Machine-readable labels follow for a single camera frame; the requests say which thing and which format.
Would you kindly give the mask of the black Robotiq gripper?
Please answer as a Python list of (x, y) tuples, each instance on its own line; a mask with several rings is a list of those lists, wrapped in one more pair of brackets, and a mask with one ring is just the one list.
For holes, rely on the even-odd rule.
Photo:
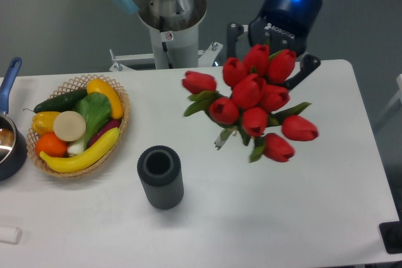
[[(236, 43), (248, 34), (251, 46), (269, 43), (274, 53), (285, 48), (298, 56), (307, 49), (307, 37), (323, 0), (264, 0), (249, 25), (231, 22), (227, 25), (227, 58), (236, 57)], [(293, 90), (321, 65), (311, 54), (301, 56), (300, 70), (281, 86)]]

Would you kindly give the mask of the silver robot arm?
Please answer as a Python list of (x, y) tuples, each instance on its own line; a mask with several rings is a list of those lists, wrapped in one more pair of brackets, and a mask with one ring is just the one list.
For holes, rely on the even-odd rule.
[(112, 0), (128, 14), (137, 14), (148, 27), (153, 52), (150, 55), (112, 57), (113, 64), (153, 62), (157, 69), (211, 67), (219, 52), (236, 55), (236, 43), (246, 36), (250, 45), (269, 43), (272, 51), (289, 49), (300, 59), (300, 71), (284, 86), (295, 88), (320, 66), (320, 60), (306, 52), (309, 32), (324, 0), (264, 0), (249, 24), (231, 22), (226, 43), (198, 47), (198, 27), (207, 11), (206, 0)]

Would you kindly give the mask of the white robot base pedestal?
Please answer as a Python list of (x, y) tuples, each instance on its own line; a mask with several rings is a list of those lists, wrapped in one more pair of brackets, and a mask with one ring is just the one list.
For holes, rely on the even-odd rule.
[(213, 41), (199, 48), (199, 24), (180, 31), (159, 31), (149, 27), (152, 52), (137, 55), (115, 55), (109, 50), (111, 72), (131, 70), (162, 70), (172, 68), (213, 67), (219, 65), (224, 48)]

